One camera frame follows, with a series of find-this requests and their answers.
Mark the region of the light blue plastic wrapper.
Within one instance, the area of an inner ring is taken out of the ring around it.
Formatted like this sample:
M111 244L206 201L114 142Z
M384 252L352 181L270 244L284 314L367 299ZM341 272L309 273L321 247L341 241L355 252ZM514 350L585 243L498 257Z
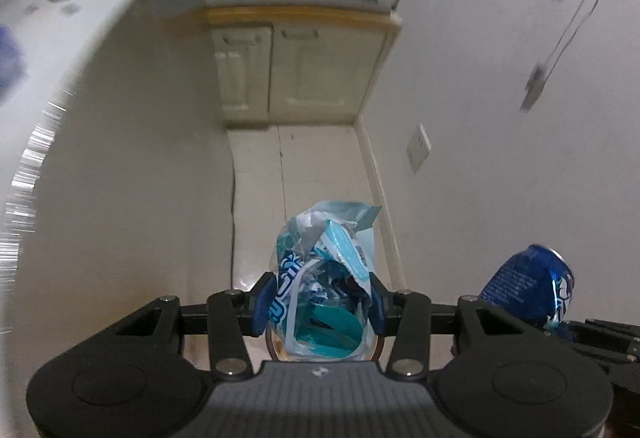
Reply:
M320 201L281 229L271 259L277 293L269 319L291 354L319 346L351 354L373 331L370 273L380 212L369 203Z

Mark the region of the crushed blue soda can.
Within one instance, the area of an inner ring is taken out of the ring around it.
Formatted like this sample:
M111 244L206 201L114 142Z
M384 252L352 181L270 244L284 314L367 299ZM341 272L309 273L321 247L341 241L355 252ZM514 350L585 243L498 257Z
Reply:
M572 302L575 276L550 247L531 244L512 255L480 291L480 299L538 329L554 329Z

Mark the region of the cream floor cabinet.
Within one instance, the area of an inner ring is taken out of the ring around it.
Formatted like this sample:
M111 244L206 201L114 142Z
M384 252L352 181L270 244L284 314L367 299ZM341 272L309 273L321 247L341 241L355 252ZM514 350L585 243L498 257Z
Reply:
M211 8L217 86L230 125L352 124L401 21L321 6Z

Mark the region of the white table with hearts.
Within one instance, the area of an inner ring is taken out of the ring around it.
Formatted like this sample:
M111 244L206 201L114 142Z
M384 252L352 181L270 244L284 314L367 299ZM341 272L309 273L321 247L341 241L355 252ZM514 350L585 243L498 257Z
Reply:
M204 0L6 0L1 432L32 374L132 310L231 283L233 160Z

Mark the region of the blue snack bag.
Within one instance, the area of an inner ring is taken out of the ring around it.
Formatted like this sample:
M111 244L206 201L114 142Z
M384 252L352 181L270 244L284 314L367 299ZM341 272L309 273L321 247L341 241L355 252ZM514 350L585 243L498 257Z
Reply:
M20 43L7 26L0 27L0 95L4 102L12 87L24 74L24 57Z

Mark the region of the low white wall socket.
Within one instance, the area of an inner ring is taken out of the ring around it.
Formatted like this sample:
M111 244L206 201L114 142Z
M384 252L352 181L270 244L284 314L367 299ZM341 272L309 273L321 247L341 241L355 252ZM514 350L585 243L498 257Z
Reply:
M431 149L430 139L426 135L423 124L420 123L412 133L407 146L408 160L413 173L421 169L421 166L430 155Z

